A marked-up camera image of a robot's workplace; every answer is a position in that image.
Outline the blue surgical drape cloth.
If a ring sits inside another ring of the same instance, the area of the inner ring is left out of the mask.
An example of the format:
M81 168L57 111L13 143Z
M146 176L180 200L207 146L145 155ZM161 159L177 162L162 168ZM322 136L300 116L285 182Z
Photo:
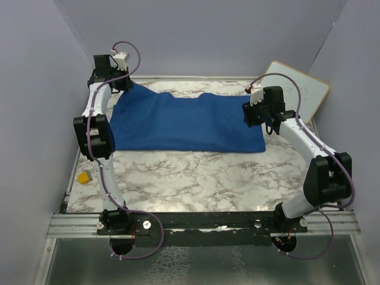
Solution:
M242 105L248 100L213 93L175 98L135 84L113 107L116 149L262 153L261 126L249 128L243 121Z

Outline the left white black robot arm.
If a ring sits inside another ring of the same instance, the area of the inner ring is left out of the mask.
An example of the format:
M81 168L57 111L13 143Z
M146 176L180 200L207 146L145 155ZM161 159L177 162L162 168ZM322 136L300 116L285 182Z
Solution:
M87 81L88 103L82 115L73 120L80 151L92 162L102 195L103 211L96 225L98 235L131 235L134 230L116 180L113 167L116 144L106 116L113 91L128 91L133 87L128 75L128 57L127 53L115 50L110 55L94 56L95 68Z

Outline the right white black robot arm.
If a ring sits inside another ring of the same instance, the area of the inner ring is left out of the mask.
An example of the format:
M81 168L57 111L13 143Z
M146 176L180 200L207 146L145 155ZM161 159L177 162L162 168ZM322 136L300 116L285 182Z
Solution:
M296 111L287 110L281 87L250 84L245 91L250 96L250 101L242 106L247 126L264 124L268 134L283 137L308 164L302 192L276 205L274 228L286 232L295 221L319 207L332 207L346 198L352 200L355 192L350 155L326 146Z

